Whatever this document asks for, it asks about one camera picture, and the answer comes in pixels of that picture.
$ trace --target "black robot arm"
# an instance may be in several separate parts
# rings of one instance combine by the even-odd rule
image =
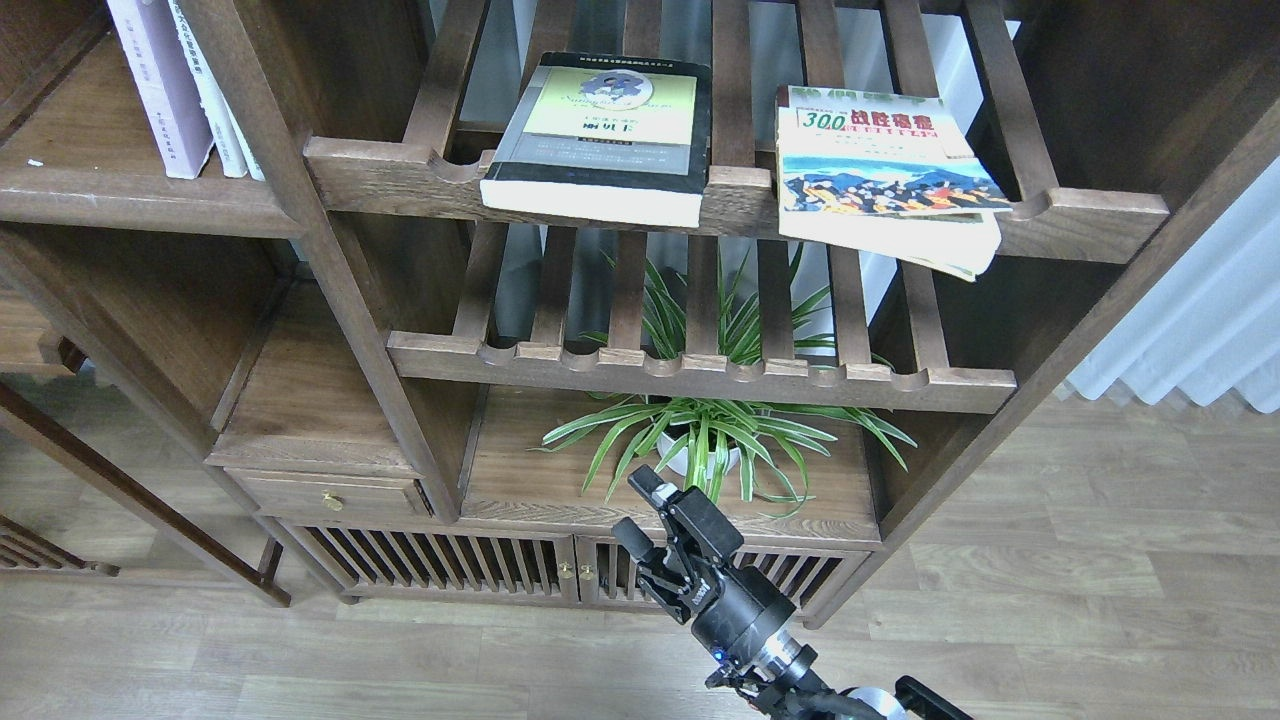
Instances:
[[[648,465],[628,482],[667,530],[658,547],[630,518],[613,527],[636,562],[636,582],[719,664],[708,688],[730,687],[773,720],[904,720],[906,711],[925,720],[972,720],[913,678],[896,694],[878,688],[837,693],[810,669],[818,653],[801,646],[786,625],[796,607],[755,568],[731,559],[742,534],[698,488],[681,491]]]

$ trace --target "spider plant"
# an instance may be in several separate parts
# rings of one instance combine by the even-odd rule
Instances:
[[[790,282],[794,284],[800,268],[804,245],[799,245],[790,263]],[[726,286],[723,274],[718,273],[717,295],[719,302],[719,351],[731,363],[751,365],[760,361],[760,296],[751,293],[745,300],[737,300],[739,282],[746,266],[748,254]],[[677,274],[677,282],[687,284],[685,275]],[[803,333],[818,313],[827,309],[829,287],[815,291],[791,310],[791,325],[795,333]],[[649,334],[658,357],[673,359],[685,347],[686,315],[684,306],[676,301],[671,288],[663,281],[658,269],[646,261],[645,296],[643,313],[644,329]],[[585,337],[602,345],[608,336],[600,332],[584,333]],[[796,348],[833,348],[831,333],[812,333],[795,341]],[[662,433],[675,436],[675,442],[658,460],[657,470],[662,470],[681,452],[687,451],[686,487],[699,487],[713,502],[719,498],[724,477],[731,468],[730,448],[736,446],[741,454],[740,487],[741,498],[750,501],[760,498],[768,502],[794,503],[794,507],[777,518],[794,515],[809,500],[809,470],[803,451],[831,455],[824,443],[835,442],[836,437],[812,425],[781,418],[778,414],[812,415],[852,423],[865,428],[878,439],[902,468],[906,468],[893,441],[915,446],[915,442],[891,423],[861,407],[831,407],[822,405],[792,405],[782,402],[762,402],[753,400],[714,400],[698,397],[641,397],[622,396],[614,405],[584,415],[543,437],[543,447],[548,452],[563,450],[596,429],[604,429],[604,438],[596,447],[591,465],[582,480],[586,492],[591,480],[609,450],[627,433],[636,429],[626,442],[613,478],[605,493],[605,500],[626,474],[627,466],[636,457],[643,457],[658,447]],[[794,470],[783,460],[790,460]],[[758,482],[756,464],[763,462],[780,483],[780,491],[765,492]]]

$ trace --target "wooden bookshelf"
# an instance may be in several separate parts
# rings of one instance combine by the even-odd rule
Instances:
[[[657,361],[641,346],[643,260],[648,233],[673,228],[479,201],[500,127],[458,113],[466,87],[485,82],[472,65],[488,4],[448,3],[426,28],[413,3],[180,1],[269,182],[223,178],[216,161],[196,181],[164,178],[108,36],[65,54],[76,61],[60,83],[0,146],[0,270],[348,598],[632,602],[607,529],[634,514],[653,530],[649,514],[625,491],[603,502],[602,484],[579,496],[581,452],[526,450],[590,407],[582,388],[895,409],[920,441],[909,473],[837,432],[818,500],[795,519],[726,505],[754,556],[805,585],[820,624],[1280,150],[1280,83],[1266,72],[1280,38],[1252,18],[1272,9],[1165,9],[1134,28],[1107,3],[795,0],[796,49],[817,86],[845,85],[837,20],[859,8],[879,12],[895,87],[933,95],[922,13],[957,15],[984,92],[969,140],[1016,199],[978,283],[902,265],[869,325],[858,254],[826,250],[837,354],[814,360],[776,311],[792,299],[773,156],[753,143],[741,70],[751,4],[714,0],[712,170],[701,227],[684,231],[689,346]],[[617,49],[659,54],[662,3],[625,6]],[[543,51],[572,49],[581,14],[575,0],[539,0],[525,77]],[[1024,23],[1016,45],[1009,18]],[[515,345],[490,329],[511,223],[547,224],[553,238],[527,299],[534,332]],[[566,259],[582,227],[618,232],[611,345],[586,354],[564,337],[564,299],[581,282]],[[769,310],[755,366],[718,356],[714,318],[700,311],[718,236],[758,242]],[[284,295],[292,261],[262,238],[296,240],[316,286]],[[321,488],[376,511],[342,515],[328,505],[326,505]],[[268,489],[270,506],[252,496]]]
[[[298,233],[270,186],[223,177],[216,151],[195,181],[165,177],[114,33],[96,40],[0,146],[0,219],[247,237]]]

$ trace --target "book spine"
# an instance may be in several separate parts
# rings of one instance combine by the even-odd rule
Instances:
[[[214,146],[200,94],[165,3],[108,0],[133,83],[172,178],[195,178]]]
[[[248,165],[248,177],[256,181],[265,181],[266,176],[262,174],[262,165],[257,164],[257,158],[253,158],[253,151],[248,147],[248,140],[244,138],[244,131],[239,128],[239,122],[236,120],[236,113],[228,113],[232,120],[232,129],[236,131],[236,140],[239,142],[241,152],[244,154],[244,164]]]
[[[214,145],[223,161],[223,174],[229,178],[242,178],[248,173],[248,167],[244,164],[239,140],[232,129],[230,109],[227,106],[223,90],[205,63],[205,53],[196,42],[196,35],[191,31],[187,17],[182,14],[178,0],[169,0],[169,9],[173,10],[173,22],[178,29],[178,42],[182,44],[183,55],[187,58],[187,67],[191,68],[196,90],[200,91],[200,106],[205,109],[209,129],[214,133]]]

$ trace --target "wooden floor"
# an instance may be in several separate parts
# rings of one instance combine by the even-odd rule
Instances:
[[[123,413],[104,388],[70,387]],[[198,474],[140,427],[109,423],[104,452],[156,480],[175,464],[174,503],[198,507]],[[74,491],[44,468],[3,442],[0,509],[56,525]],[[1277,469],[1280,416],[1051,398],[831,624],[796,634],[832,684],[910,673],[979,719],[1280,717]],[[172,559],[131,533],[99,555]],[[348,607],[284,573],[292,610],[0,583],[0,717],[758,717],[701,688],[710,660],[664,616]]]

